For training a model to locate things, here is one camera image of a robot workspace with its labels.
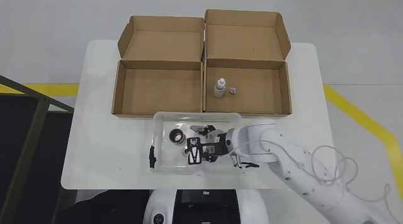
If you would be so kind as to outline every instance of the clear plastic bin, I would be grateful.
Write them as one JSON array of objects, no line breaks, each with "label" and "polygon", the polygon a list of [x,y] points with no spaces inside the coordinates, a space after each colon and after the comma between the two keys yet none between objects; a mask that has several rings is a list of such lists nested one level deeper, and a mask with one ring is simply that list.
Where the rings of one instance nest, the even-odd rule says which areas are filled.
[{"label": "clear plastic bin", "polygon": [[203,136],[190,129],[191,125],[213,125],[216,129],[227,132],[241,125],[241,116],[238,113],[156,113],[152,146],[154,146],[154,156],[157,161],[155,168],[151,168],[153,172],[160,174],[244,173],[242,169],[234,167],[230,155],[220,156],[212,163],[203,161],[201,164],[189,165],[187,155],[183,153],[186,140],[180,145],[175,144],[170,141],[169,133],[179,128],[186,138],[200,137],[201,143],[205,143]]}]

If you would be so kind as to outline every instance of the yellow tape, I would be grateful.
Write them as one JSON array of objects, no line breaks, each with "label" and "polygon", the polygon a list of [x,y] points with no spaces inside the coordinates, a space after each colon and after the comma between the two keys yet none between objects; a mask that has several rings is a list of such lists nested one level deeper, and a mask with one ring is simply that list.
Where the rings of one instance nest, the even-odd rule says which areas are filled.
[{"label": "yellow tape", "polygon": [[[47,96],[77,96],[78,83],[33,83],[24,84],[35,91]],[[0,85],[0,93],[21,94],[19,91]]]},{"label": "yellow tape", "polygon": [[397,189],[399,190],[400,198],[403,199],[403,155],[397,138],[331,87],[324,85],[324,91],[327,100],[346,113],[363,128],[379,138],[385,145],[390,166],[392,167],[392,172],[395,176]]},{"label": "yellow tape", "polygon": [[[79,84],[24,84],[47,96],[77,96]],[[379,138],[385,145],[400,198],[403,199],[403,155],[396,137],[386,130],[382,125],[371,119],[364,112],[342,97],[331,87],[324,85],[326,99],[346,113],[355,122]],[[0,85],[0,93],[19,94],[20,92]]]}]

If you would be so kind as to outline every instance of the cardboard box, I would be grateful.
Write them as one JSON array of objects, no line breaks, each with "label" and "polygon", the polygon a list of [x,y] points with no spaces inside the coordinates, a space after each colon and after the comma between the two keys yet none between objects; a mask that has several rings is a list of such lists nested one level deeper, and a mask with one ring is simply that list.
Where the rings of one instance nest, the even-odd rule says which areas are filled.
[{"label": "cardboard box", "polygon": [[[203,109],[254,115],[292,113],[288,69],[291,49],[280,13],[207,10]],[[227,88],[213,95],[221,77]],[[235,87],[235,95],[229,94]]]},{"label": "cardboard box", "polygon": [[112,114],[202,112],[203,18],[133,16],[118,49]]}]

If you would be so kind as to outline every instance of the cardboard box flap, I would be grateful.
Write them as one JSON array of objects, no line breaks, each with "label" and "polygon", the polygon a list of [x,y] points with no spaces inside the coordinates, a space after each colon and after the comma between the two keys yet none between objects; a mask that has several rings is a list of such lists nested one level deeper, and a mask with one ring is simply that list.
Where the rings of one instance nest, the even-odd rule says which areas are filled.
[{"label": "cardboard box flap", "polygon": [[132,16],[118,49],[123,60],[200,62],[203,18]]},{"label": "cardboard box flap", "polygon": [[209,59],[284,61],[291,43],[280,13],[207,10]]}]

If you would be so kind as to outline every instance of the small metal part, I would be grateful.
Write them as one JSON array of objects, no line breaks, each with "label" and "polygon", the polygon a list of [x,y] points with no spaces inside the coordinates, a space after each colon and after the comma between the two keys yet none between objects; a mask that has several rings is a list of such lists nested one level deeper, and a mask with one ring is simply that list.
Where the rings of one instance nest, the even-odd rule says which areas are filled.
[{"label": "small metal part", "polygon": [[188,151],[187,151],[187,149],[188,149],[188,146],[187,146],[187,145],[185,145],[185,146],[182,148],[182,155],[183,155],[183,157],[188,157]]},{"label": "small metal part", "polygon": [[169,134],[169,139],[176,145],[180,145],[186,139],[186,136],[180,129],[173,129]]}]

